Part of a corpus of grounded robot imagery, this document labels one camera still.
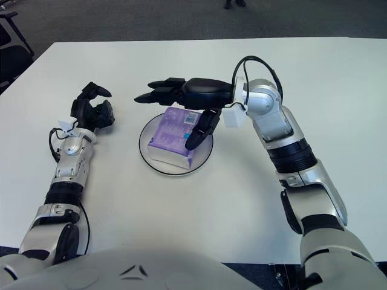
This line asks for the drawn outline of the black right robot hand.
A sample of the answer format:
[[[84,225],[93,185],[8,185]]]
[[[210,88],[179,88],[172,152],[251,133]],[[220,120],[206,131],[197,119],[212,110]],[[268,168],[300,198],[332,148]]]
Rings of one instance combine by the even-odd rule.
[[[209,135],[212,135],[219,120],[222,108],[231,104],[232,88],[229,83],[203,78],[188,81],[181,78],[168,78],[148,84],[153,91],[140,95],[137,103],[158,103],[170,106],[174,103],[188,110],[202,110],[198,123],[193,127],[185,147],[196,149]]]

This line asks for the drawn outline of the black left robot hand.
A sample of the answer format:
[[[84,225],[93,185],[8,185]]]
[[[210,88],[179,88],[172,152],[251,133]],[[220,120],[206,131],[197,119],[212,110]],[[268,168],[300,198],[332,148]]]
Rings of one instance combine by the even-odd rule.
[[[107,89],[89,82],[73,101],[70,116],[77,119],[78,128],[94,132],[96,129],[103,129],[114,123],[115,118],[109,101],[105,100],[96,106],[90,104],[90,101],[97,96],[112,97]]]

